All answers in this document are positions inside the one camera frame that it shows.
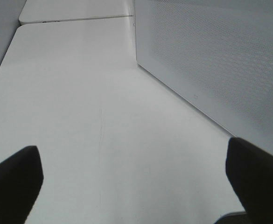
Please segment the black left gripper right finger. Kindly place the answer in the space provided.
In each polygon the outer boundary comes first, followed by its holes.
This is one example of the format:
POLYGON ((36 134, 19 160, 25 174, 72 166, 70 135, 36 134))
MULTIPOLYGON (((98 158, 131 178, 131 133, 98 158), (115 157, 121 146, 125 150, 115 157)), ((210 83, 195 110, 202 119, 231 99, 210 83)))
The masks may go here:
POLYGON ((273 155, 232 137, 225 172, 251 222, 273 224, 273 155))

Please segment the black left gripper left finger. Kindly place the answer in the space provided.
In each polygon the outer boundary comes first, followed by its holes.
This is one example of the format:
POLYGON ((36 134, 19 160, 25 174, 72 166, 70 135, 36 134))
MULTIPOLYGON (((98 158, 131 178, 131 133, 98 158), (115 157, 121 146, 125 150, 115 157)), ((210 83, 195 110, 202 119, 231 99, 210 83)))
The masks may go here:
POLYGON ((0 224, 26 222, 43 180, 36 146, 27 146, 0 163, 0 224))

